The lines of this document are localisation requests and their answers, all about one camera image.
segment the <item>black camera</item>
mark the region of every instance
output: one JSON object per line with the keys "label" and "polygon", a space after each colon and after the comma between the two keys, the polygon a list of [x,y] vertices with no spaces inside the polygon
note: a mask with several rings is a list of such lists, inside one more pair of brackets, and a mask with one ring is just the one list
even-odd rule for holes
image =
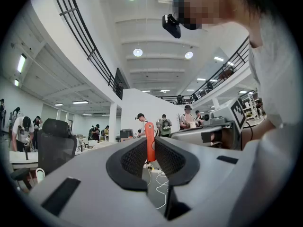
{"label": "black camera", "polygon": [[171,14],[163,15],[162,26],[176,39],[181,37],[180,23]]}

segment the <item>chair backrest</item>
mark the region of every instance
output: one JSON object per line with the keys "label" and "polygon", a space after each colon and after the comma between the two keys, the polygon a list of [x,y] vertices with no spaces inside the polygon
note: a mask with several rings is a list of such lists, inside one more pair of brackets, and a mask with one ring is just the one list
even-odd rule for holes
{"label": "chair backrest", "polygon": [[38,132],[38,145],[38,165],[47,175],[75,156],[77,140],[67,122],[47,119]]}

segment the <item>black railing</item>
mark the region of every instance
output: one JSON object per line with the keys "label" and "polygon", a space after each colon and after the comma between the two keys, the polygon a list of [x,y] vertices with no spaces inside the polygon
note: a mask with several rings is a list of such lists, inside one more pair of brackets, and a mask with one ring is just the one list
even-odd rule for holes
{"label": "black railing", "polygon": [[103,79],[115,93],[122,98],[119,82],[115,80],[108,69],[98,48],[96,47],[89,31],[84,23],[76,0],[57,0],[60,8],[60,16],[63,16],[72,34],[75,36],[80,47],[87,56],[87,60],[97,69]]}
{"label": "black railing", "polygon": [[192,104],[194,102],[192,96],[158,96],[158,98],[176,105]]}
{"label": "black railing", "polygon": [[237,49],[237,51],[231,56],[231,58],[224,63],[224,65],[209,79],[205,80],[205,83],[194,92],[191,97],[193,102],[196,102],[207,93],[211,92],[227,78],[233,75],[238,69],[240,69],[247,61],[249,55],[249,40],[248,37]]}

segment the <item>black cap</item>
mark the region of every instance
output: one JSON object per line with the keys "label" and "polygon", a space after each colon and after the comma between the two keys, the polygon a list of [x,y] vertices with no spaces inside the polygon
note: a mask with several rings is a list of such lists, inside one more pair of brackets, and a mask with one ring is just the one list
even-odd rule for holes
{"label": "black cap", "polygon": [[144,114],[139,113],[138,116],[137,116],[137,119],[139,119],[140,117],[144,117]]}
{"label": "black cap", "polygon": [[23,118],[23,127],[24,127],[24,131],[28,132],[29,131],[29,127],[31,125],[32,121],[30,120],[29,117],[25,116]]}
{"label": "black cap", "polygon": [[189,105],[185,105],[184,109],[190,109],[190,110],[192,110],[192,108]]}

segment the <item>white t-shirt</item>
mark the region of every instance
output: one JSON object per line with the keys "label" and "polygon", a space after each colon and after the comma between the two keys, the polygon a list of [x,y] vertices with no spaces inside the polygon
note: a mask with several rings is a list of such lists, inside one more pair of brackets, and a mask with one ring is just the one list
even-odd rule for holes
{"label": "white t-shirt", "polygon": [[26,142],[26,138],[29,137],[29,133],[33,133],[34,132],[34,123],[33,121],[30,122],[30,127],[29,127],[29,131],[26,132],[24,131],[24,134],[20,134],[20,131],[18,129],[18,126],[21,126],[22,129],[24,129],[23,127],[23,119],[24,117],[18,117],[15,120],[14,126],[13,126],[13,133],[17,134],[17,140],[21,141],[22,143]]}
{"label": "white t-shirt", "polygon": [[258,83],[258,97],[273,125],[302,119],[302,61],[283,20],[262,15],[263,45],[249,48],[250,70]]}

